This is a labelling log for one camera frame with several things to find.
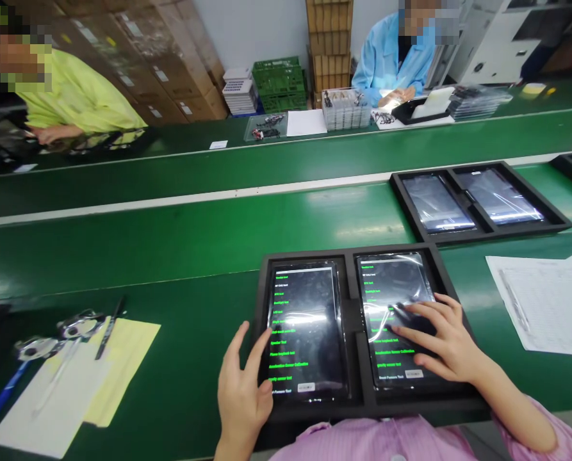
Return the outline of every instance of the light blue lab coat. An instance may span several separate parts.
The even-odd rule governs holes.
[[[429,27],[423,28],[423,35],[415,43],[398,67],[399,13],[386,16],[374,25],[364,42],[361,59],[352,79],[352,86],[365,90],[365,96],[373,107],[382,99],[379,90],[396,90],[414,86],[416,96],[422,94],[427,74],[435,53],[434,19]]]

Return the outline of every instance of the yellow paper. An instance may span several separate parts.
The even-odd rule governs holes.
[[[155,323],[122,318],[116,320],[102,356],[102,360],[111,363],[111,368],[85,415],[86,423],[108,427],[159,328],[160,325]],[[90,343],[100,344],[105,331],[106,327],[103,327],[91,338]]]

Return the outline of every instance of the green plastic crate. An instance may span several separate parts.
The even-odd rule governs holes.
[[[265,113],[287,110],[307,110],[307,93],[296,92],[280,95],[262,96]]]
[[[270,96],[305,91],[303,71],[298,57],[257,61],[252,75],[260,96]]]

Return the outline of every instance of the smartphone screen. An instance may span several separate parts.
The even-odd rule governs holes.
[[[373,379],[378,389],[443,382],[414,363],[418,352],[430,351],[393,333],[394,325],[435,335],[429,320],[405,311],[415,302],[434,301],[423,259],[418,253],[357,257],[359,289],[369,343]]]
[[[414,202],[418,218],[430,234],[476,227],[438,176],[429,174],[407,178],[403,185]]]
[[[268,377],[274,398],[313,401],[346,396],[336,264],[278,266],[272,282]]]
[[[495,169],[459,173],[458,176],[495,224],[544,219],[544,215]]]

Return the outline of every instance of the black pen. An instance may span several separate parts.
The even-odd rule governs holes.
[[[104,352],[104,348],[106,347],[106,343],[108,339],[111,337],[111,332],[113,331],[113,327],[115,326],[115,320],[121,315],[121,312],[124,310],[124,304],[126,303],[125,295],[121,297],[119,303],[117,303],[117,308],[113,313],[111,319],[108,322],[108,326],[106,327],[106,331],[104,333],[104,337],[102,338],[102,342],[100,343],[100,347],[98,348],[98,353],[95,355],[96,360],[100,360],[102,357],[102,353]]]

